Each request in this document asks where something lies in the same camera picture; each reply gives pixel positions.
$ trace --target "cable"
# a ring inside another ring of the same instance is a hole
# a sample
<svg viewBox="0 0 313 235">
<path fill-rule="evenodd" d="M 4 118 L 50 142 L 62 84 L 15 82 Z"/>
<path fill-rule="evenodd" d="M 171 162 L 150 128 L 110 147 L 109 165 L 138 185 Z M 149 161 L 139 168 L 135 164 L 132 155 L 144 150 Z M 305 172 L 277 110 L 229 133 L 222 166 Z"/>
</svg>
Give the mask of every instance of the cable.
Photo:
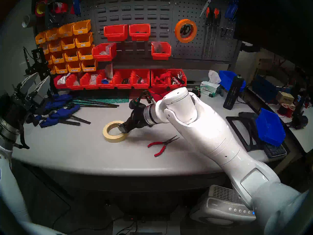
<svg viewBox="0 0 313 235">
<path fill-rule="evenodd" d="M 130 228 L 132 225 L 134 225 L 135 222 L 133 222 L 129 227 L 123 228 L 122 230 L 118 231 L 116 235 L 118 235 L 121 231 L 126 230 L 127 228 Z"/>
<path fill-rule="evenodd" d="M 72 233 L 75 233 L 75 232 L 78 232 L 78 231 L 84 230 L 84 229 L 93 230 L 93 231 L 103 231 L 103 230 L 107 229 L 108 226 L 110 226 L 110 224 L 111 224 L 112 222 L 115 222 L 116 220 L 119 220 L 119 219 L 121 219 L 121 218 L 123 218 L 123 217 L 118 217 L 118 218 L 115 218 L 114 220 L 111 220 L 111 221 L 109 222 L 109 224 L 105 226 L 105 228 L 78 228 L 78 229 L 76 229 L 76 230 L 74 230 L 74 231 L 71 231 L 71 232 L 67 232 L 67 233 L 62 232 L 62 233 L 65 233 L 65 234 L 72 234 Z"/>
</svg>

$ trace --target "tape roll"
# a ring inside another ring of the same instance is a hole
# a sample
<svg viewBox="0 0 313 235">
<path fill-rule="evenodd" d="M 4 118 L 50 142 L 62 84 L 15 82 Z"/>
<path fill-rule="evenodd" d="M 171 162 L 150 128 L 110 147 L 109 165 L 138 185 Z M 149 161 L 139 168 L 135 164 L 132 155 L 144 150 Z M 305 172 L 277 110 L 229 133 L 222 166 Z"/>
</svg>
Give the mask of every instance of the tape roll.
<svg viewBox="0 0 313 235">
<path fill-rule="evenodd" d="M 191 32 L 190 32 L 189 36 L 183 38 L 180 34 L 180 29 L 186 24 L 190 25 L 190 31 Z M 196 35 L 197 35 L 197 26 L 196 26 L 195 22 L 193 22 L 189 19 L 182 19 L 175 26 L 175 36 L 182 43 L 191 42 L 195 38 Z"/>
<path fill-rule="evenodd" d="M 124 121 L 120 121 L 120 120 L 116 120 L 116 121 L 112 121 L 110 123 L 108 123 L 104 128 L 103 128 L 103 135 L 104 138 L 108 141 L 108 142 L 120 142 L 125 140 L 125 138 L 127 137 L 128 134 L 124 134 L 121 133 L 119 135 L 110 135 L 109 131 L 115 127 L 118 127 L 119 124 L 123 124 Z"/>
</svg>

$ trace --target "orange storage bin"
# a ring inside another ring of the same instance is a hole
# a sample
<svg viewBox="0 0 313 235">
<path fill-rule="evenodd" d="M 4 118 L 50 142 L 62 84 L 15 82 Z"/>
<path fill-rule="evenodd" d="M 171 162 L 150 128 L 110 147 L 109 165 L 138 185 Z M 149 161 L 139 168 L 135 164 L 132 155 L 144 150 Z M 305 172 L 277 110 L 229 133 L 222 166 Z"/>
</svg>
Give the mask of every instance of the orange storage bin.
<svg viewBox="0 0 313 235">
<path fill-rule="evenodd" d="M 59 36 L 61 38 L 70 37 L 73 35 L 73 26 L 75 23 L 65 24 L 62 27 L 59 27 Z"/>
<path fill-rule="evenodd" d="M 75 37 L 75 43 L 77 48 L 90 47 L 94 38 L 92 32 L 85 35 L 78 35 Z"/>
<path fill-rule="evenodd" d="M 92 45 L 90 47 L 84 47 L 84 48 L 79 48 L 78 49 L 78 57 L 80 60 L 85 60 L 85 59 L 93 59 L 92 56 L 92 48 L 95 45 Z"/>
<path fill-rule="evenodd" d="M 46 40 L 53 41 L 59 38 L 58 28 L 53 28 L 51 30 L 46 31 Z"/>
<path fill-rule="evenodd" d="M 43 43 L 46 42 L 45 35 L 46 35 L 46 32 L 45 32 L 45 31 L 37 34 L 37 36 L 35 37 L 35 40 L 36 40 L 36 44 L 37 44 L 37 45 L 43 44 Z"/>
<path fill-rule="evenodd" d="M 50 69 L 50 74 L 55 74 L 54 65 L 48 65 L 48 68 Z"/>
<path fill-rule="evenodd" d="M 83 71 L 96 71 L 98 67 L 98 62 L 96 59 L 83 60 L 81 63 Z"/>
<path fill-rule="evenodd" d="M 64 58 L 66 62 L 77 61 L 78 53 L 77 49 L 67 49 L 64 51 Z"/>
<path fill-rule="evenodd" d="M 60 41 L 52 41 L 48 45 L 48 48 L 49 48 L 50 52 L 57 52 L 57 51 L 61 51 L 62 50 Z"/>
<path fill-rule="evenodd" d="M 75 35 L 86 34 L 91 29 L 90 20 L 76 22 L 73 26 L 73 33 Z"/>
<path fill-rule="evenodd" d="M 63 63 L 65 61 L 63 52 L 53 53 L 51 59 L 53 64 Z"/>
<path fill-rule="evenodd" d="M 65 63 L 58 63 L 54 65 L 56 74 L 67 73 L 67 68 Z"/>
<path fill-rule="evenodd" d="M 52 59 L 51 59 L 52 54 L 45 54 L 45 59 L 48 61 L 48 65 L 52 64 Z"/>
<path fill-rule="evenodd" d="M 69 72 L 80 72 L 81 71 L 81 61 L 68 62 L 66 68 Z"/>
<path fill-rule="evenodd" d="M 73 49 L 76 46 L 74 36 L 62 38 L 60 41 L 61 41 L 62 49 Z"/>
</svg>

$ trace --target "blue plastic tray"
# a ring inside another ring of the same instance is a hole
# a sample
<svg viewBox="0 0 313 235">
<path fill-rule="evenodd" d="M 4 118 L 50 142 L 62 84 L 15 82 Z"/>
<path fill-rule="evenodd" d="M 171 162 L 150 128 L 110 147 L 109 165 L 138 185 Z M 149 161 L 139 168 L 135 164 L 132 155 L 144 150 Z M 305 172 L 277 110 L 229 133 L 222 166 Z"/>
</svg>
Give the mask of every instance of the blue plastic tray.
<svg viewBox="0 0 313 235">
<path fill-rule="evenodd" d="M 277 114 L 261 108 L 255 120 L 259 138 L 274 146 L 280 146 L 286 137 L 285 130 Z"/>
<path fill-rule="evenodd" d="M 221 79 L 220 84 L 227 90 L 229 91 L 230 86 L 233 82 L 233 78 L 237 76 L 236 73 L 229 71 L 229 70 L 220 70 L 219 71 L 219 77 Z M 246 86 L 246 81 L 242 83 L 242 86 L 240 88 L 240 92 L 244 90 L 244 87 Z"/>
</svg>

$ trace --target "workbench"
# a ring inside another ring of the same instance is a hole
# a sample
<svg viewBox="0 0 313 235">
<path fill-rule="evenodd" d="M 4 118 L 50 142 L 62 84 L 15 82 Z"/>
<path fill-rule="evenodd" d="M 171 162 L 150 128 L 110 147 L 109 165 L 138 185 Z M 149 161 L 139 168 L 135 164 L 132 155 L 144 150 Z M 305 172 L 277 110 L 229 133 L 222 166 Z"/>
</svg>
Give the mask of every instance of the workbench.
<svg viewBox="0 0 313 235">
<path fill-rule="evenodd" d="M 214 98 L 202 95 L 200 99 L 223 119 L 238 116 L 239 112 L 253 112 L 248 105 L 240 103 L 232 110 L 223 108 L 226 95 L 226 92 L 224 96 Z M 42 129 L 25 124 L 25 142 L 30 149 L 15 148 L 12 157 L 33 166 L 101 176 L 186 176 L 222 171 L 214 161 L 187 143 L 169 123 L 134 129 L 122 142 L 107 142 L 102 134 L 104 126 L 114 120 L 126 121 L 131 112 L 128 103 L 120 103 L 118 108 L 85 107 L 75 113 L 75 116 L 90 121 L 90 125 L 82 123 L 78 127 L 60 123 Z M 248 132 L 243 125 L 238 122 L 236 126 L 248 141 Z M 230 130 L 243 148 L 231 127 Z M 207 134 L 214 135 L 214 130 Z M 157 158 L 154 154 L 162 146 L 147 147 L 151 142 L 165 141 L 175 135 L 180 138 L 167 145 L 165 152 Z M 265 163 L 281 158 L 269 159 L 263 150 L 248 154 Z"/>
</svg>

